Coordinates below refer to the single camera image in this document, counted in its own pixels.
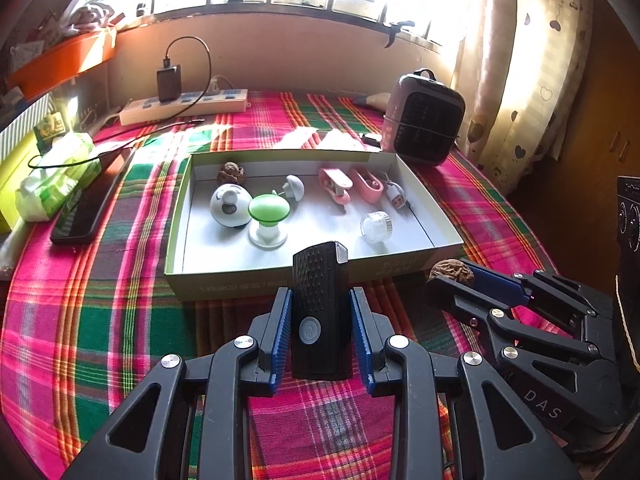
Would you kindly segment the brown walnut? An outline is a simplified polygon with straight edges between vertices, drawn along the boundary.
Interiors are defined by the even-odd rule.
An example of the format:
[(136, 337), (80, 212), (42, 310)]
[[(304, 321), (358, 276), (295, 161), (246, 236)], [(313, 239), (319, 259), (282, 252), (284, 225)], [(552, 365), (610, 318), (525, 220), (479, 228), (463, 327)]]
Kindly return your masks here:
[(246, 173), (244, 168), (236, 162), (225, 162), (218, 170), (216, 180), (220, 185), (227, 183), (243, 185), (246, 181)]
[(449, 278), (466, 286), (473, 286), (475, 275), (472, 269), (459, 259), (444, 259), (432, 266), (428, 278)]

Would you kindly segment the black power bank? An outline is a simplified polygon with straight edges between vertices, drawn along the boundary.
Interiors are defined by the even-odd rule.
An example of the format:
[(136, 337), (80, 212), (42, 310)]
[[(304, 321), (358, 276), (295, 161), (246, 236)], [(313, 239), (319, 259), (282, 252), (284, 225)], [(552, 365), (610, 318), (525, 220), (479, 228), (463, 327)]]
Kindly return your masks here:
[(352, 300), (348, 251), (325, 242), (293, 257), (292, 375), (306, 380), (352, 377)]

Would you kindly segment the pink curved case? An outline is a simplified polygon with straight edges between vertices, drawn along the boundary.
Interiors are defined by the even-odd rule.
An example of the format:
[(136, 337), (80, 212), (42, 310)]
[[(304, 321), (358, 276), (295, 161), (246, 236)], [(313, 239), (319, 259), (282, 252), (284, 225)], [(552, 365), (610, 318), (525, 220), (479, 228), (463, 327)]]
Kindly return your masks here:
[(361, 166), (348, 170), (352, 188), (369, 204), (376, 204), (384, 192), (384, 184), (372, 172)]

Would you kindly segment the pink clip holder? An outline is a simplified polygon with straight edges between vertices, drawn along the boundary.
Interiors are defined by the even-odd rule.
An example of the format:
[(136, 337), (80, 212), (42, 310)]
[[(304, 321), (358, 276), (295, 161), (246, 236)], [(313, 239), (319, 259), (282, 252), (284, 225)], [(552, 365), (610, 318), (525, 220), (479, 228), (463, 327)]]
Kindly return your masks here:
[(334, 203), (345, 206), (350, 202), (349, 190), (354, 185), (352, 179), (338, 168), (321, 168), (318, 173), (321, 187)]

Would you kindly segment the white round penguin gadget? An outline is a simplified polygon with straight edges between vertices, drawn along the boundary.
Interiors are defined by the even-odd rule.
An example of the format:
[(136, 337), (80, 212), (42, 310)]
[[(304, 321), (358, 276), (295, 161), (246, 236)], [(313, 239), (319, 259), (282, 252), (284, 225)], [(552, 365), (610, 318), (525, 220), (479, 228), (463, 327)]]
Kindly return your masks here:
[(226, 228), (242, 228), (250, 222), (248, 205), (253, 197), (241, 185), (219, 185), (209, 202), (212, 217)]

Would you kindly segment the green mushroom lamp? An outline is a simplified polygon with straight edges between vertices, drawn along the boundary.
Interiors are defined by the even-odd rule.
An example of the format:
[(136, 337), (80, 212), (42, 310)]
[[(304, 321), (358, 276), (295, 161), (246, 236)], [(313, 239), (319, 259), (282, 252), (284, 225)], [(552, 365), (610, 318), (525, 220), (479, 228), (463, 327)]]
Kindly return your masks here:
[(260, 248), (274, 249), (286, 242), (288, 234), (281, 223), (288, 218), (291, 206), (277, 194), (262, 194), (248, 204), (250, 230), (248, 236)]

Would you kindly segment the small white mushroom hook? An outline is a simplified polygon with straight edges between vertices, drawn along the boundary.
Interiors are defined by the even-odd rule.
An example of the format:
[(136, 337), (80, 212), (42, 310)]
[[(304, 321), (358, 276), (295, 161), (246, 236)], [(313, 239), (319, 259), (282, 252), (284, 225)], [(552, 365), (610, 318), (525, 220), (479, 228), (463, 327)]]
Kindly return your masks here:
[(285, 177), (280, 191), (273, 190), (272, 194), (299, 203), (304, 198), (305, 185), (301, 178), (294, 176), (294, 174), (289, 174)]

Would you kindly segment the small pink black heater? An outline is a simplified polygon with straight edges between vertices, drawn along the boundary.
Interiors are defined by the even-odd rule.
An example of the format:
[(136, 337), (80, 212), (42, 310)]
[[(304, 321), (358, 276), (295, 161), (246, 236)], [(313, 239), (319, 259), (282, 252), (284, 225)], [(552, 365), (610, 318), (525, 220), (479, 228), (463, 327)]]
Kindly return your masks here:
[(464, 113), (462, 95), (438, 81), (429, 68), (402, 75), (390, 92), (381, 148), (438, 166), (454, 146)]

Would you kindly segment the green white cardboard box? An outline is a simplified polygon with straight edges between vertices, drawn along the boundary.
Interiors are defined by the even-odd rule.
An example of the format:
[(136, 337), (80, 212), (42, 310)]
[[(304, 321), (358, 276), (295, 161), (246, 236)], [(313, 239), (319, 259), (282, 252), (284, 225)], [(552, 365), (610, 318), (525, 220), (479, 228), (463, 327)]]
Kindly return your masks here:
[[(285, 177), (294, 174), (305, 185), (304, 198), (292, 203), (281, 223), (288, 238), (278, 248), (252, 243), (250, 225), (221, 226), (209, 211), (218, 170), (236, 162), (246, 172), (251, 196), (280, 191)], [(345, 206), (334, 203), (321, 187), (321, 168), (368, 168), (388, 177), (404, 191), (407, 205), (395, 208), (387, 196), (376, 204), (365, 202), (353, 189)], [(360, 221), (371, 212), (385, 211), (393, 234), (384, 243), (369, 244)], [(360, 283), (422, 271), (456, 254), (462, 237), (434, 196), (397, 155), (355, 151), (272, 150), (195, 153), (186, 163), (171, 218), (164, 267), (166, 280), (181, 301), (268, 295), (292, 281), (296, 252), (324, 242), (339, 242), (348, 251), (349, 278)]]

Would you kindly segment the heart pattern curtain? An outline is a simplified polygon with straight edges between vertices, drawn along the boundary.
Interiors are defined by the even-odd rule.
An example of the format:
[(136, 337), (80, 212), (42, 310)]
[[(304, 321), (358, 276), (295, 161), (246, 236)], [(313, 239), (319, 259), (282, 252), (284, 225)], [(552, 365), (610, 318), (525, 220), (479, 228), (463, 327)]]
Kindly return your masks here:
[(502, 194), (559, 158), (591, 39), (592, 0), (471, 0), (452, 85), (457, 144)]

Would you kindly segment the green tissue pack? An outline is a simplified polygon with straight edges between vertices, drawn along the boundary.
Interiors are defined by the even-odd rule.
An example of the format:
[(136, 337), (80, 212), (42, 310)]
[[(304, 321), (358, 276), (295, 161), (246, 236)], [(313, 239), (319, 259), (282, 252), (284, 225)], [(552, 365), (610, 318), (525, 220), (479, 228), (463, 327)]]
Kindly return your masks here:
[(96, 146), (88, 133), (69, 132), (37, 156), (38, 169), (21, 182), (15, 192), (15, 206), (25, 222), (50, 220), (76, 190), (86, 188), (99, 177), (99, 159), (89, 162)]

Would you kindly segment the yellow green box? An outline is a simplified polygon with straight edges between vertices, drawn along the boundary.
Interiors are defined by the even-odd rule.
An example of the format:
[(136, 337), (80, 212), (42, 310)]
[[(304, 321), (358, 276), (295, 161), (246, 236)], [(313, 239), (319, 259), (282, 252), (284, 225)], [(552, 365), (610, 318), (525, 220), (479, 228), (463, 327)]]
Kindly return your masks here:
[(2, 162), (0, 171), (0, 234), (12, 231), (20, 215), (15, 192), (30, 174), (27, 162), (39, 153), (35, 135), (30, 132)]

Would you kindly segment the black charger adapter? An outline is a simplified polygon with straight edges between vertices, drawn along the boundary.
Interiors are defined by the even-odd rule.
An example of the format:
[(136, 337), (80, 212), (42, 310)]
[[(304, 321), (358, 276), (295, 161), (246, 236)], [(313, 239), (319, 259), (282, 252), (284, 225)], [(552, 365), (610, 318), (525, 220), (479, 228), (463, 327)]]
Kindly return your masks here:
[(182, 93), (181, 66), (166, 65), (156, 73), (157, 95), (161, 103), (178, 100)]

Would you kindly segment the striped white box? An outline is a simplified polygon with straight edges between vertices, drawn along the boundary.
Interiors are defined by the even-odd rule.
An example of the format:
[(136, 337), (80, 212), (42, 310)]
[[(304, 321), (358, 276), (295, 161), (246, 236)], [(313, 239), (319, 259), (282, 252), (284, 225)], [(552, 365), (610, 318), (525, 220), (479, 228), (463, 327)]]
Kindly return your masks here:
[(45, 94), (18, 114), (1, 130), (1, 160), (5, 160), (35, 125), (54, 110), (50, 93)]

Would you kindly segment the orange tray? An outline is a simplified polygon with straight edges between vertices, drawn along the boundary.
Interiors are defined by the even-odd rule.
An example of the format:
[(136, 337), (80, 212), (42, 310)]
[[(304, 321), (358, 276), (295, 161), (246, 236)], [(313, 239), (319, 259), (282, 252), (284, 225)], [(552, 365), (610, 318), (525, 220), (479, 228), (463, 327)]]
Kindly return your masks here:
[(114, 56), (117, 30), (83, 34), (57, 44), (6, 78), (6, 88), (19, 88), (33, 101), (63, 82), (91, 70)]

